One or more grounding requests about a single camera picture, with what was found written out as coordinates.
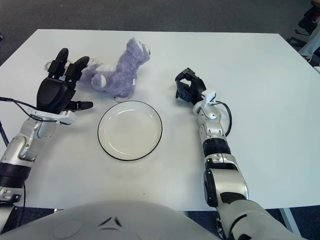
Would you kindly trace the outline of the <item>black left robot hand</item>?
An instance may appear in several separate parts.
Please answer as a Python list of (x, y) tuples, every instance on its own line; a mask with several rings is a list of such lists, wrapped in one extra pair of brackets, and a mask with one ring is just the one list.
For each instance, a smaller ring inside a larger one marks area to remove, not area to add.
[(69, 50), (62, 48), (48, 67), (48, 76), (41, 82), (36, 109), (42, 112), (60, 114), (63, 111), (82, 111), (93, 107), (91, 101), (72, 101), (76, 93), (76, 84), (82, 76), (82, 70), (88, 66), (90, 58), (83, 56), (66, 66)]

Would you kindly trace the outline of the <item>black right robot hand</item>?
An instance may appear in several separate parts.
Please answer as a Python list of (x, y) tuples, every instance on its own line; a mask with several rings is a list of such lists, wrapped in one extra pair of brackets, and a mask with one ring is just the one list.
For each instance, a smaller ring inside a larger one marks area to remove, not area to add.
[(202, 92), (207, 88), (203, 80), (196, 76), (189, 67), (176, 76), (175, 82), (177, 86), (176, 99), (180, 98), (187, 103), (192, 103), (193, 106), (203, 100)]

